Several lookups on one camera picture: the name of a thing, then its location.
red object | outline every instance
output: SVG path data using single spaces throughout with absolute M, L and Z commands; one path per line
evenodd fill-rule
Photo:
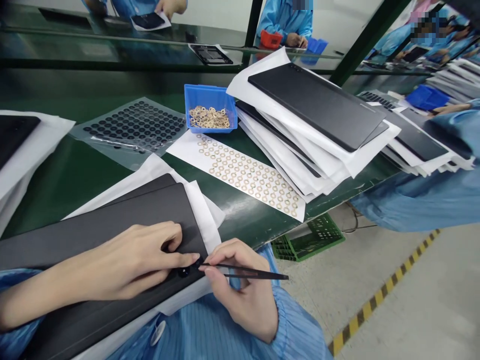
M 278 49 L 280 43 L 282 42 L 282 39 L 283 36 L 279 32 L 271 34 L 265 30 L 261 31 L 260 42 L 264 47 L 268 49 Z

right hand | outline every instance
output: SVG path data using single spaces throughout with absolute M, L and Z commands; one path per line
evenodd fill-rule
M 205 259 L 212 266 L 201 266 L 210 280 L 213 295 L 228 310 L 233 321 L 250 334 L 269 344 L 275 338 L 279 312 L 272 282 L 263 279 L 241 279 L 241 290 L 235 290 L 215 265 L 222 263 L 255 270 L 270 271 L 267 259 L 237 238 L 218 245 Z
M 434 112 L 438 113 L 437 115 L 459 113 L 465 110 L 469 110 L 472 107 L 471 104 L 457 104 L 457 105 L 447 105 L 442 107 L 437 107 L 433 109 Z
M 291 32 L 286 36 L 285 44 L 291 48 L 298 48 L 302 42 L 302 37 L 295 32 Z

sticker sheet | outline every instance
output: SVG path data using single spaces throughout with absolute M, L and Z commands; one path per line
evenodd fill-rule
M 166 152 L 303 222 L 305 201 L 275 168 L 205 134 L 190 131 Z

black keyboard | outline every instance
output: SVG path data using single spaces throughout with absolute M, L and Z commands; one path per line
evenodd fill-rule
M 380 103 L 383 105 L 384 108 L 386 109 L 395 109 L 397 108 L 396 105 L 392 104 L 390 101 L 385 100 L 383 97 L 372 93 L 370 91 L 364 91 L 358 95 L 359 98 L 365 100 L 366 102 L 371 102 L 371 103 Z

tweezers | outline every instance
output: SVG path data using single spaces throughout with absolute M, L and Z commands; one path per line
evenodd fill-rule
M 208 262 L 201 264 L 201 266 L 213 266 L 210 265 Z M 288 275 L 278 274 L 275 272 L 269 271 L 262 271 L 262 270 L 255 270 L 249 267 L 243 266 L 233 266 L 233 265 L 225 265 L 225 264 L 217 264 L 215 265 L 219 268 L 227 268 L 227 269 L 234 269 L 234 270 L 243 270 L 247 273 L 252 273 L 252 275 L 238 275 L 238 274 L 224 274 L 228 278 L 239 278 L 239 279 L 263 279 L 263 280 L 288 280 Z

